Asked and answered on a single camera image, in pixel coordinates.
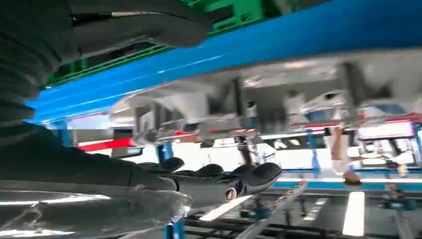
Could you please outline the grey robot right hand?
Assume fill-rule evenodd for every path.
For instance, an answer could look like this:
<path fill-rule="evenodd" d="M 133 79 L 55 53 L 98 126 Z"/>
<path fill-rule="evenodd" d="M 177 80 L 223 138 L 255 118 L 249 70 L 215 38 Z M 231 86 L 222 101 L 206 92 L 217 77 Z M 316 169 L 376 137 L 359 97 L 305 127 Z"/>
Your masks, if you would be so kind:
<path fill-rule="evenodd" d="M 139 165 L 63 146 L 28 122 L 50 74 L 61 65 L 148 42 L 191 47 L 212 23 L 180 0 L 3 0 L 0 3 L 0 177 L 177 191 L 196 207 L 265 191 L 280 177 L 274 163 L 212 178 L 186 177 L 160 164 Z"/>

